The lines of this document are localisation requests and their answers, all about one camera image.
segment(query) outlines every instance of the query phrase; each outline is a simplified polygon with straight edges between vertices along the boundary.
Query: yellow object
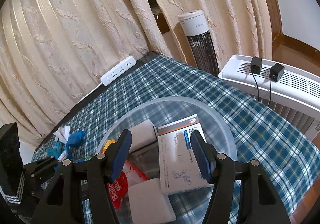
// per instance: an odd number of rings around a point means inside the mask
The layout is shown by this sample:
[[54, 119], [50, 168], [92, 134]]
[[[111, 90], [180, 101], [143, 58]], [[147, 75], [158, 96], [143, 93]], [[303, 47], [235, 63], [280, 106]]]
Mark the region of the yellow object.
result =
[[106, 142], [104, 148], [102, 149], [102, 152], [104, 153], [104, 152], [107, 150], [108, 146], [109, 146], [110, 144], [112, 144], [112, 143], [116, 143], [116, 141], [113, 140], [113, 139], [108, 140], [108, 141]]

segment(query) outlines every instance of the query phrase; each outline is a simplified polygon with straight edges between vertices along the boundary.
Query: white wall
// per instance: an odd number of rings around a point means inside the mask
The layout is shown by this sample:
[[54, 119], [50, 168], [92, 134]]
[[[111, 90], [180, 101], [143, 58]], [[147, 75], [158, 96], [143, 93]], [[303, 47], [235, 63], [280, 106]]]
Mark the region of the white wall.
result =
[[30, 145], [20, 141], [19, 151], [23, 161], [23, 165], [31, 163], [31, 159], [35, 150]]
[[320, 50], [320, 7], [316, 0], [278, 0], [283, 34]]

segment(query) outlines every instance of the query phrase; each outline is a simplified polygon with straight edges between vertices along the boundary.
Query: power strip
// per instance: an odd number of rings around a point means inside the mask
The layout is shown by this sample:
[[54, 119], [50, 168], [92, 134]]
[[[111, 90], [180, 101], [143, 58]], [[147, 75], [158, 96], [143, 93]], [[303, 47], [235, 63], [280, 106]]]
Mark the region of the power strip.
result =
[[113, 82], [121, 74], [129, 70], [136, 63], [136, 60], [132, 56], [127, 57], [123, 61], [119, 62], [116, 66], [114, 66], [111, 70], [109, 70], [106, 74], [104, 74], [100, 78], [101, 82], [103, 83], [103, 85], [108, 86], [111, 82]]

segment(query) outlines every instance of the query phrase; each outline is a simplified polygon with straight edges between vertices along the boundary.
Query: white cable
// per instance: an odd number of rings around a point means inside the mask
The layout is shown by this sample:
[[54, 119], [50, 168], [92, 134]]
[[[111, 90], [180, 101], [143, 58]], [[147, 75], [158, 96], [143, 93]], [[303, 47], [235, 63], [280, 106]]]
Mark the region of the white cable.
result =
[[91, 90], [89, 94], [85, 95], [78, 103], [80, 103], [82, 100], [84, 100], [87, 96], [89, 96], [92, 92], [94, 92], [101, 85], [102, 85], [102, 82], [100, 82], [98, 86], [96, 86], [93, 90]]

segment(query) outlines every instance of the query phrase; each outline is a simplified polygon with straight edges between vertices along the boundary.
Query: blue plaid fabric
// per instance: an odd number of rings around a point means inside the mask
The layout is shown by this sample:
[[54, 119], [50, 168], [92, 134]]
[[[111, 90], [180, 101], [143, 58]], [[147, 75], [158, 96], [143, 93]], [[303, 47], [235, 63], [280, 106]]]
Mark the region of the blue plaid fabric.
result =
[[[319, 150], [289, 122], [246, 93], [203, 71], [164, 56], [158, 56], [114, 83], [65, 125], [70, 132], [86, 131], [84, 143], [72, 151], [73, 158], [93, 156], [108, 129], [133, 108], [155, 98], [184, 96], [215, 109], [230, 127], [238, 161], [260, 161], [291, 214], [320, 173]], [[44, 157], [51, 139], [34, 154]], [[204, 216], [212, 188], [169, 196], [177, 220], [196, 223]], [[229, 223], [236, 223], [240, 183], [235, 182]], [[90, 203], [83, 202], [86, 223], [92, 222]], [[121, 223], [132, 223], [129, 201], [117, 212]]]

